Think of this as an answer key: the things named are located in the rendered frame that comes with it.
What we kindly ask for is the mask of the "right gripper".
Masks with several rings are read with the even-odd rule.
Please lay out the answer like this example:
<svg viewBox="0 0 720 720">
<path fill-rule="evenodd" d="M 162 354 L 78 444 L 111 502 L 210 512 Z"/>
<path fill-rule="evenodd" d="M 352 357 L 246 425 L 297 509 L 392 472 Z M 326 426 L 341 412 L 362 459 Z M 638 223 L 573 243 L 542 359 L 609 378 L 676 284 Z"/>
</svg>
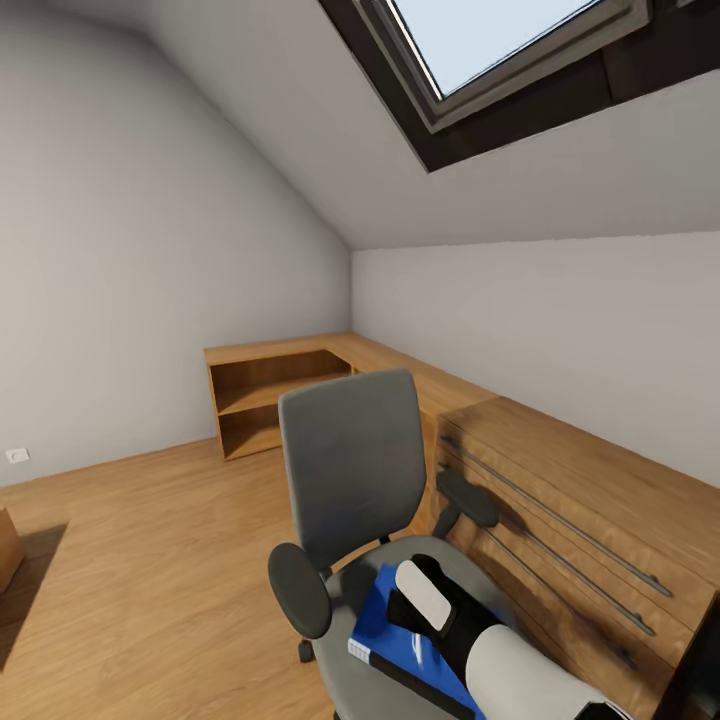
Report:
<svg viewBox="0 0 720 720">
<path fill-rule="evenodd" d="M 388 606 L 386 610 L 386 621 L 398 625 L 402 628 L 408 629 L 412 634 L 425 635 L 423 628 L 418 622 L 413 623 L 403 610 L 403 598 L 399 589 L 392 588 L 390 590 L 390 596 L 388 600 Z"/>
</svg>

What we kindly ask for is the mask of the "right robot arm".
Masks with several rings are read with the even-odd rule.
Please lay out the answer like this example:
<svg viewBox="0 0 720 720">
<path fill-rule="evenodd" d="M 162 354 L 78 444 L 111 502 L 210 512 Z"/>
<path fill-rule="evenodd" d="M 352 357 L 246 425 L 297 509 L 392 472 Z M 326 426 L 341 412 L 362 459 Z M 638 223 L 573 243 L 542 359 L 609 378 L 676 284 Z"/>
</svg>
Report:
<svg viewBox="0 0 720 720">
<path fill-rule="evenodd" d="M 438 560 L 412 556 L 396 568 L 385 619 L 426 635 L 487 720 L 634 720 L 503 625 Z"/>
</svg>

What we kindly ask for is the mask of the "folder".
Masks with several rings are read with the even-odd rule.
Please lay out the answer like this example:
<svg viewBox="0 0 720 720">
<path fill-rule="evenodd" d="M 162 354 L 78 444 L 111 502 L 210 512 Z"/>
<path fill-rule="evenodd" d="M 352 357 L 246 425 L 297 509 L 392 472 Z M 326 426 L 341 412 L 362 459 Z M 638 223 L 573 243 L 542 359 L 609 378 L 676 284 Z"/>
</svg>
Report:
<svg viewBox="0 0 720 720">
<path fill-rule="evenodd" d="M 390 590 L 396 589 L 396 571 L 393 566 L 382 564 L 348 640 L 349 653 L 380 669 L 457 720 L 487 720 L 466 686 L 426 635 L 421 635 L 421 661 L 418 662 L 413 653 L 414 634 L 386 621 Z"/>
</svg>

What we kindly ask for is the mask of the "swivel chair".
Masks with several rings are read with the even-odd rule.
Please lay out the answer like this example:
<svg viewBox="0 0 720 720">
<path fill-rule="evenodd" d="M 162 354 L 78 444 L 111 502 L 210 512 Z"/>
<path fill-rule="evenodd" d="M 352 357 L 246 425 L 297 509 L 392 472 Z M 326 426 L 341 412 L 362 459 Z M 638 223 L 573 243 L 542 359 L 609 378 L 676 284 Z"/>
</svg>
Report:
<svg viewBox="0 0 720 720">
<path fill-rule="evenodd" d="M 391 541 L 419 508 L 427 472 L 419 402 L 408 369 L 392 368 L 297 388 L 278 400 L 294 530 L 268 558 L 270 586 L 301 634 L 300 662 L 316 655 L 335 706 L 333 720 L 457 720 L 454 715 L 349 653 L 348 640 L 382 564 L 413 554 L 439 561 L 467 593 L 519 634 L 512 609 L 446 535 L 461 512 L 498 526 L 498 511 L 470 481 L 448 471 L 436 486 L 448 498 L 432 536 Z M 332 566 L 363 545 L 380 545 Z"/>
</svg>

